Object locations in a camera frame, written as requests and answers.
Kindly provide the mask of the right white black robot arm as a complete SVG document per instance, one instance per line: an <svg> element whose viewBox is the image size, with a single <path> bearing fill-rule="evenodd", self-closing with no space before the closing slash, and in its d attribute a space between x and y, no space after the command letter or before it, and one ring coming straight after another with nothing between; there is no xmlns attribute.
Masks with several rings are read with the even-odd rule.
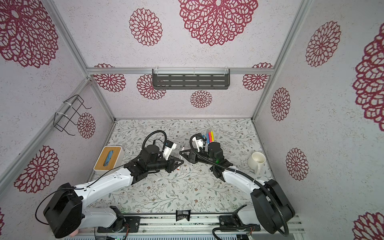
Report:
<svg viewBox="0 0 384 240"><path fill-rule="evenodd" d="M220 231L264 229L270 234L289 235L288 222L296 213L278 182L258 180L238 170L224 157L219 143L210 143L206 152L190 148L180 151L180 155L191 164L210 165L210 171L217 179L250 195L252 204L241 206L231 217L225 217L218 228Z"/></svg>

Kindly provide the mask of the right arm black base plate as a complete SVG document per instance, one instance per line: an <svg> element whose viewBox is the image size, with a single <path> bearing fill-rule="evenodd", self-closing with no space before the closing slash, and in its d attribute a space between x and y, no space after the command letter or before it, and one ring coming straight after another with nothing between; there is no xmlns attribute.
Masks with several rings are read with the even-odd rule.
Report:
<svg viewBox="0 0 384 240"><path fill-rule="evenodd" d="M219 216L220 231L245 231L245 232L259 232L261 230L258 224L243 224L240 219L235 215L220 215Z"/></svg>

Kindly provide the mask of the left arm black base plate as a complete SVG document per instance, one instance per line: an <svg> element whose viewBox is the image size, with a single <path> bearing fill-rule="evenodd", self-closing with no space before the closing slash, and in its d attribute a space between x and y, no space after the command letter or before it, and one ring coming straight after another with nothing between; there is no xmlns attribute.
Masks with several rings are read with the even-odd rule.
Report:
<svg viewBox="0 0 384 240"><path fill-rule="evenodd" d="M97 233L137 233L140 226L140 217L125 216L117 219L110 227L98 227Z"/></svg>

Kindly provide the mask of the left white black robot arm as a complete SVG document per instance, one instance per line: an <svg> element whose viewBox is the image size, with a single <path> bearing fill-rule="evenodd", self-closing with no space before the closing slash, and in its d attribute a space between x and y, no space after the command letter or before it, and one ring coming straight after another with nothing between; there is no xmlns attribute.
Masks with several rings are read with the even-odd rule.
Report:
<svg viewBox="0 0 384 240"><path fill-rule="evenodd" d="M183 164L183 160L174 156L165 158L158 146L149 145L136 158L109 175L77 186L69 183L61 185L49 195L51 199L43 215L57 239L85 228L105 228L111 232L120 232L127 224L118 207L96 209L89 208L89 205L111 192L138 183L149 173L161 170L172 173Z"/></svg>

